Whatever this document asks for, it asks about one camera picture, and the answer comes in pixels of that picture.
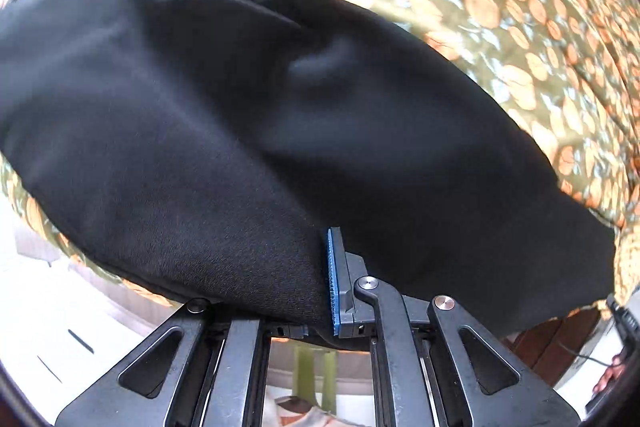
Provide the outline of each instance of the person's hand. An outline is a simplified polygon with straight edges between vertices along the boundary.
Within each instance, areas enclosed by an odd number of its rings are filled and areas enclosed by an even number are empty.
[[[600,380],[598,380],[598,383],[593,388],[593,394],[603,391],[609,383],[609,380],[616,380],[625,370],[625,365],[622,363],[622,359],[620,359],[619,355],[613,357],[611,362],[613,363],[612,367],[607,367],[604,375],[600,377]]]

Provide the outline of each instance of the black cable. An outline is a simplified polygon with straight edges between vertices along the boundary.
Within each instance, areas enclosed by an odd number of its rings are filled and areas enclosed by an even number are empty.
[[[569,353],[571,353],[574,357],[579,357],[580,359],[585,359],[585,360],[591,360],[591,362],[596,362],[599,363],[600,365],[603,365],[604,367],[619,367],[620,365],[623,365],[622,362],[618,362],[618,363],[606,363],[603,362],[602,360],[598,360],[598,359],[594,359],[593,357],[588,357],[587,355],[581,355],[580,353],[578,353],[577,351],[574,351],[573,349],[570,349],[569,347],[566,347],[562,342],[560,341],[556,341],[556,344],[558,344],[560,347],[562,347],[562,349],[567,350]]]

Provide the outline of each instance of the blue object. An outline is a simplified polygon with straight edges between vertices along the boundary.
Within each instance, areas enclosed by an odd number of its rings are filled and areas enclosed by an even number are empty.
[[[334,322],[334,335],[340,328],[340,308],[338,304],[338,278],[335,270],[334,238],[331,230],[326,234],[326,254],[329,261],[329,298],[331,301],[331,318]]]

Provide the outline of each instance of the black cloth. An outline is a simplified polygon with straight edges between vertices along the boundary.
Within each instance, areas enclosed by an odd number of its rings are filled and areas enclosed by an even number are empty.
[[[471,79],[340,0],[20,0],[0,150],[97,264],[330,329],[323,236],[497,334],[612,290],[612,232]]]

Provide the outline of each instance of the silver screw head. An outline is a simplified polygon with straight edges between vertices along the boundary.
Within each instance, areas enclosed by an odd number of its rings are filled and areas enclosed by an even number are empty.
[[[363,290],[374,290],[378,287],[378,279],[370,275],[360,277],[358,279],[358,286],[360,286],[360,288],[362,288]]]
[[[187,309],[191,313],[202,313],[209,306],[207,299],[191,299],[187,302]]]
[[[436,308],[448,311],[456,305],[456,302],[448,295],[438,295],[433,302],[436,304]]]

